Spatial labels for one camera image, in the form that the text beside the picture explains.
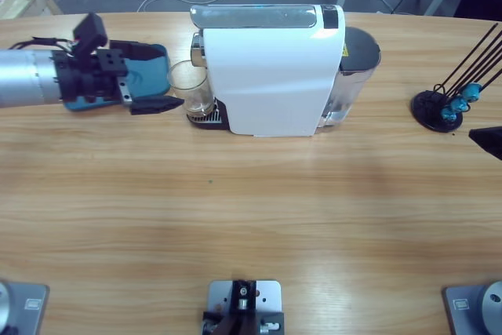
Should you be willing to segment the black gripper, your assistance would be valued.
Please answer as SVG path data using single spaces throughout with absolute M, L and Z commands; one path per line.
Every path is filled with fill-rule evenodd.
M 110 40 L 109 48 L 81 57 L 53 50 L 56 82 L 64 103 L 75 102 L 79 98 L 87 103 L 95 103 L 98 99 L 121 101 L 120 83 L 129 72 L 125 58 L 146 61 L 166 56 L 166 49 L 157 44 Z M 154 115 L 183 104 L 183 99 L 174 96 L 143 96 L 133 100 L 129 113 Z

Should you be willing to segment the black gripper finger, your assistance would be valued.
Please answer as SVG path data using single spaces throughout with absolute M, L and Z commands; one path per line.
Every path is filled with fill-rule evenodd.
M 468 136 L 482 150 L 502 160 L 502 127 L 471 129 Z

